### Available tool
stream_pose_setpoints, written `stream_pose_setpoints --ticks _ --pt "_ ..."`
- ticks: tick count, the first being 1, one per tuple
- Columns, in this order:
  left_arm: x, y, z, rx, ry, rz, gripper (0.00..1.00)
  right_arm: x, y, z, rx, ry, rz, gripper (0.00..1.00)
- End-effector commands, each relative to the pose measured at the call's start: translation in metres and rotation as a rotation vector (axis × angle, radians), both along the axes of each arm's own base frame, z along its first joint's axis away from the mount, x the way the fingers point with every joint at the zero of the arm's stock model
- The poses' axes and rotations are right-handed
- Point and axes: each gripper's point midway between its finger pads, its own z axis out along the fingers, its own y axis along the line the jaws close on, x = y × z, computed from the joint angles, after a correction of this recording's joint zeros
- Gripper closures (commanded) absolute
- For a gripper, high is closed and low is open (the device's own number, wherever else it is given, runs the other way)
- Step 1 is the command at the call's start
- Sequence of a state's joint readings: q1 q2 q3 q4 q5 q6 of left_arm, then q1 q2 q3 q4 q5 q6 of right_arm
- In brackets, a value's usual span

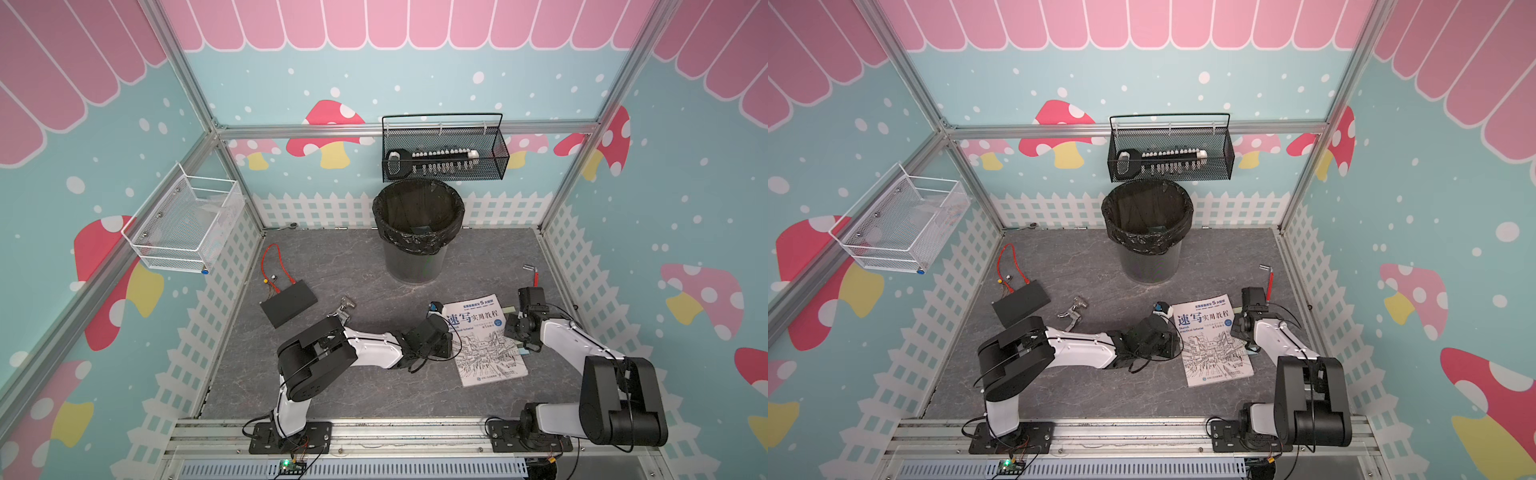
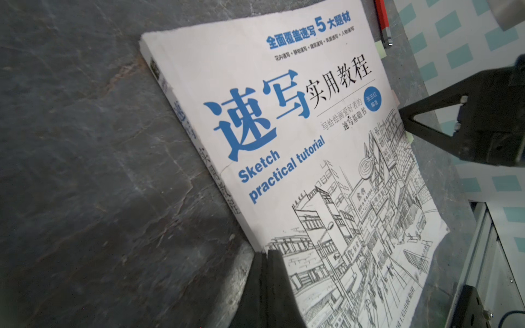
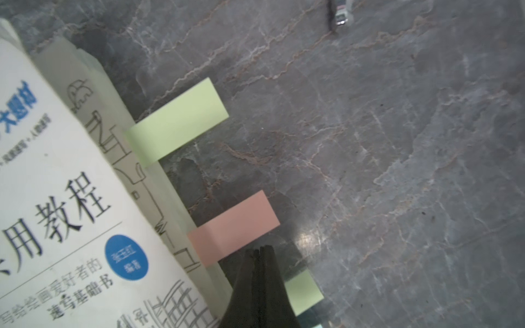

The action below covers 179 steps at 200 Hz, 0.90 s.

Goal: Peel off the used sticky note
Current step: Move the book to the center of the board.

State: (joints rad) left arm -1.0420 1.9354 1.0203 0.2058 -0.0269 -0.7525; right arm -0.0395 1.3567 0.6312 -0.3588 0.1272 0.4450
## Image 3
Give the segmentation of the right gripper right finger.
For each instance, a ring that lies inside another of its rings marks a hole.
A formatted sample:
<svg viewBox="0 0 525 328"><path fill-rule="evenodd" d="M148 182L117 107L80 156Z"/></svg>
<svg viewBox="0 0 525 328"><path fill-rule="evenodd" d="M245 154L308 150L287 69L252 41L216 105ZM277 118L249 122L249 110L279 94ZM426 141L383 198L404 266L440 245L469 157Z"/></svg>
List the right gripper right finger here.
<svg viewBox="0 0 525 328"><path fill-rule="evenodd" d="M273 247L269 245L261 247L259 258L260 327L300 327L280 275Z"/></svg>

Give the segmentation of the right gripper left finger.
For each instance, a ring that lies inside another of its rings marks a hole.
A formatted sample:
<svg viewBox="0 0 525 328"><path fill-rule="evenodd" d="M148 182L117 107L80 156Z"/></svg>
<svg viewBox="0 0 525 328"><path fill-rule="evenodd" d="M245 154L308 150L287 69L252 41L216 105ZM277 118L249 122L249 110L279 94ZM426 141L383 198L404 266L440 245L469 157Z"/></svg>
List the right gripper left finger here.
<svg viewBox="0 0 525 328"><path fill-rule="evenodd" d="M259 327L259 250L247 250L220 327Z"/></svg>

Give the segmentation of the pink sticky note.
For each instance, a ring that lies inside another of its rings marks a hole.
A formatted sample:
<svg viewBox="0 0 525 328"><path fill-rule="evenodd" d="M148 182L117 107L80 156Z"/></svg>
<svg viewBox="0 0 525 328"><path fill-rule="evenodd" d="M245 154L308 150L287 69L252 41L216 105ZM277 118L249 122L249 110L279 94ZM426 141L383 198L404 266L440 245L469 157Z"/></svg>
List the pink sticky note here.
<svg viewBox="0 0 525 328"><path fill-rule="evenodd" d="M187 236L201 263L210 267L279 225L265 192L259 191Z"/></svg>

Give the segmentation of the sketch tutorial book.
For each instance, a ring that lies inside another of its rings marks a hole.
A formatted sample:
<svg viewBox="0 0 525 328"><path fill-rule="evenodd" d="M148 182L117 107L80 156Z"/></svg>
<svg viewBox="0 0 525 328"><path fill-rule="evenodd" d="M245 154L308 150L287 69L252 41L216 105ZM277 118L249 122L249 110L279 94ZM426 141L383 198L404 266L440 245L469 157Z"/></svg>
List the sketch tutorial book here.
<svg viewBox="0 0 525 328"><path fill-rule="evenodd" d="M218 327L209 275L97 61L1 20L1 326Z"/></svg>

